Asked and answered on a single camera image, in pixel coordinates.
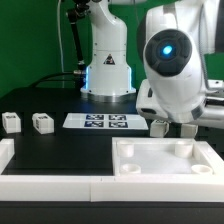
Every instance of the cable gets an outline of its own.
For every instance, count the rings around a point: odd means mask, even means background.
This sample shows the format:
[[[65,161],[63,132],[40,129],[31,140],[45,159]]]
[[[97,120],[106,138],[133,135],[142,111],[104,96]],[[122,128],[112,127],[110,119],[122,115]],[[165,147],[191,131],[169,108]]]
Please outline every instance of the cable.
[[[58,28],[58,41],[59,41],[59,48],[60,48],[60,60],[61,60],[61,71],[64,72],[64,53],[63,53],[63,45],[62,45],[62,38],[61,38],[61,1],[58,0],[57,6],[57,28]]]
[[[54,77],[59,77],[59,76],[64,76],[64,75],[74,75],[73,72],[63,72],[63,73],[55,73],[55,74],[51,74],[51,75],[47,75],[39,80],[37,80],[36,82],[32,83],[30,85],[30,87],[34,88],[36,87],[40,82],[43,82],[43,81],[46,81],[47,79],[50,79],[50,78],[54,78]]]
[[[136,21],[139,25],[139,17],[138,17],[138,10],[137,10],[137,5],[136,5],[136,0],[133,0],[134,3],[134,10],[135,10],[135,17],[136,17]]]

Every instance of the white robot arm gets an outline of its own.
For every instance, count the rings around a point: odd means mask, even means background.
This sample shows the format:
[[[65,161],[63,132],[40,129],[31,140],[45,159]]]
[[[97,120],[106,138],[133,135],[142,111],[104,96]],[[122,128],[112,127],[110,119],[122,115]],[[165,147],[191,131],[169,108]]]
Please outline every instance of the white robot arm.
[[[138,30],[148,79],[138,94],[140,115],[224,128],[224,101],[213,96],[219,88],[209,87],[203,64],[203,54],[215,50],[218,8],[219,0],[183,0],[148,11]]]
[[[76,3],[76,15],[82,18],[88,14],[92,25],[92,61],[86,68],[82,96],[101,102],[132,98],[136,90],[132,87],[131,67],[126,62],[127,27],[109,11],[108,5],[128,5],[146,0],[73,1]]]

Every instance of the small white cube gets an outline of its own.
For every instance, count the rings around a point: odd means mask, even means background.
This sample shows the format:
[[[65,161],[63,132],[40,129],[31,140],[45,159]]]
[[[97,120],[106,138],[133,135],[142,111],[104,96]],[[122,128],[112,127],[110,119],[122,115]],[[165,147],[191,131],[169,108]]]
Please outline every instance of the small white cube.
[[[7,134],[21,132],[21,120],[16,113],[3,113],[2,124]]]
[[[181,138],[195,138],[198,132],[198,125],[182,124],[181,125]]]
[[[45,113],[35,113],[32,117],[34,128],[40,134],[48,134],[54,132],[54,120]]]
[[[169,123],[166,121],[154,120],[150,127],[150,137],[163,138],[169,131]]]

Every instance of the warning label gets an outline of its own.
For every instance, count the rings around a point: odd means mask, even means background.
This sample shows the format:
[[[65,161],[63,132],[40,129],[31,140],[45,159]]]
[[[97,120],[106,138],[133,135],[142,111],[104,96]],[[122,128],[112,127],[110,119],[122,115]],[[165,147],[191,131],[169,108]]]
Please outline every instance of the warning label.
[[[105,65],[115,65],[114,59],[111,54],[108,55],[107,59],[104,61]]]

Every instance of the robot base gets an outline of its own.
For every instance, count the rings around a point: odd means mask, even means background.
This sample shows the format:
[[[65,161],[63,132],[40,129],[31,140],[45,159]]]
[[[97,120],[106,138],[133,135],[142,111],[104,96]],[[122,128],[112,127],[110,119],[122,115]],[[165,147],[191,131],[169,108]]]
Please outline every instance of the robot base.
[[[91,93],[81,92],[81,97],[84,99],[90,99],[90,100],[98,101],[98,102],[117,103],[117,102],[123,102],[123,101],[136,99],[136,92],[131,92],[125,95],[114,95],[114,96],[95,95]]]

